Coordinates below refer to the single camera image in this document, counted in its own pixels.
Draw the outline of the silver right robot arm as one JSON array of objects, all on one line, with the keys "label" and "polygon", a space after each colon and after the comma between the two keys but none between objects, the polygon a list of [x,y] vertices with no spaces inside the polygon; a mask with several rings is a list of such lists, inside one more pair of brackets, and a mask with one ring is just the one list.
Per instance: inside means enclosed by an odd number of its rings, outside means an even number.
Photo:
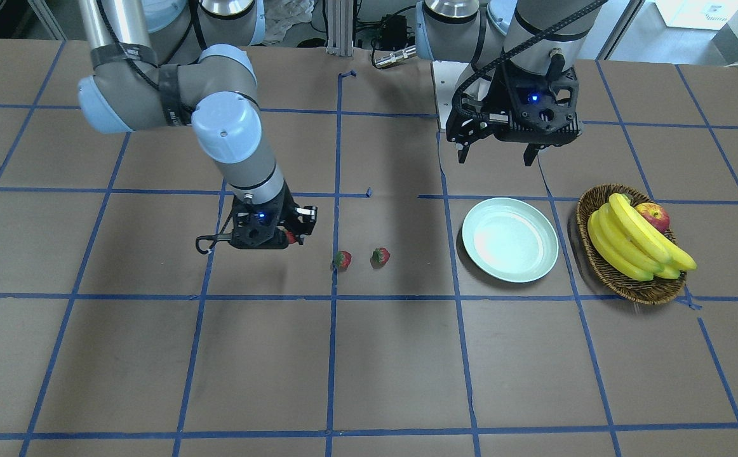
[{"label": "silver right robot arm", "polygon": [[214,246],[285,249],[316,226],[294,201],[265,133],[258,80],[244,51],[265,34],[262,1],[81,1],[93,74],[79,81],[102,133],[189,126],[234,197]]}]

